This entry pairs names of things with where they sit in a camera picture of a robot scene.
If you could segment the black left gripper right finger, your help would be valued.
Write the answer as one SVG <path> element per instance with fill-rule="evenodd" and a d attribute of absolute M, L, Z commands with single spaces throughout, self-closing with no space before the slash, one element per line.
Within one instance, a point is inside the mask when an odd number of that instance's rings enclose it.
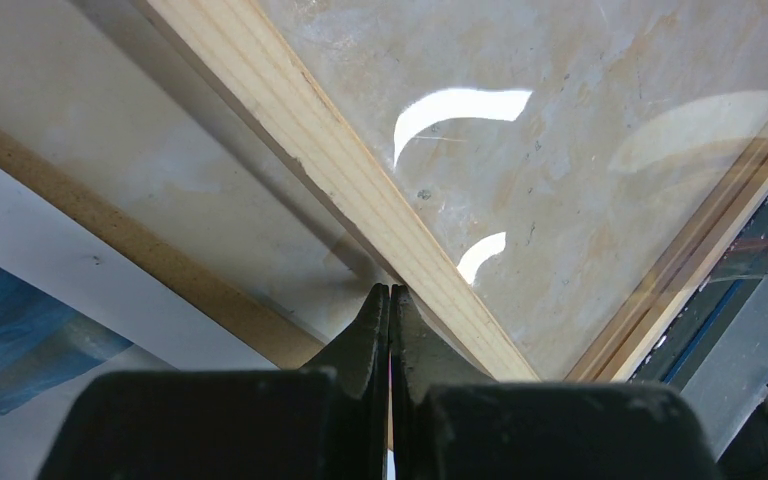
<path fill-rule="evenodd" d="M 658 383 L 497 382 L 391 291 L 399 479 L 717 479 L 690 406 Z"/>

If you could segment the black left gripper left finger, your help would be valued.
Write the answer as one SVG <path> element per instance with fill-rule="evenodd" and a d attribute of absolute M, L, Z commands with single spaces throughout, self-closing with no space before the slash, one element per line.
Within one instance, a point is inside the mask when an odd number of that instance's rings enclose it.
<path fill-rule="evenodd" d="M 79 395 L 43 479 L 382 479 L 389 290 L 294 370 L 122 371 Z"/>

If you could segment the brown cardboard backing board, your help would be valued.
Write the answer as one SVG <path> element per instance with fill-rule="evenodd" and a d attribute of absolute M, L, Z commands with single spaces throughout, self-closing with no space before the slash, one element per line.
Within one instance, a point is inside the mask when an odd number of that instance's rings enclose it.
<path fill-rule="evenodd" d="M 0 169 L 276 366 L 300 367 L 324 348 L 322 341 L 189 259 L 2 130 Z"/>

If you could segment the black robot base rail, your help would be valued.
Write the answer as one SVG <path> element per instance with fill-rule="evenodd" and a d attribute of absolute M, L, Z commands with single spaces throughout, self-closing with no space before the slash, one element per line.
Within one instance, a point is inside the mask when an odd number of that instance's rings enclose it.
<path fill-rule="evenodd" d="M 768 196 L 631 377 L 679 390 L 727 479 L 768 479 Z"/>

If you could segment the printed colour photo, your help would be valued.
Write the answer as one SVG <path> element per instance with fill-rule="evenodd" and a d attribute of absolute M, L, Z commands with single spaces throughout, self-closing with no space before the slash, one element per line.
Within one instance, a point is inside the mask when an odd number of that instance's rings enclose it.
<path fill-rule="evenodd" d="M 74 400 L 100 375 L 266 366 L 0 169 L 0 479 L 36 476 Z"/>

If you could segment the clear acrylic sheet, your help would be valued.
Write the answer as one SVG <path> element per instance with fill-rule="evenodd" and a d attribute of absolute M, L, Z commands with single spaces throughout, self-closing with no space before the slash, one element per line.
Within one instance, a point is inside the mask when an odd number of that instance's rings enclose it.
<path fill-rule="evenodd" d="M 768 1 L 266 1 L 537 374 L 566 376 L 768 120 Z"/>

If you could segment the light wooden picture frame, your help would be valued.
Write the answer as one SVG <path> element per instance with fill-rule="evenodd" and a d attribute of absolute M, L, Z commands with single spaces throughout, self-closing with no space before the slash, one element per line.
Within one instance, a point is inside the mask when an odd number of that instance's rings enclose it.
<path fill-rule="evenodd" d="M 496 234 L 454 262 L 263 9 L 266 1 L 143 1 L 141 10 L 231 110 L 491 376 L 540 377 L 469 283 Z M 629 378 L 768 192 L 768 120 L 569 373 Z"/>

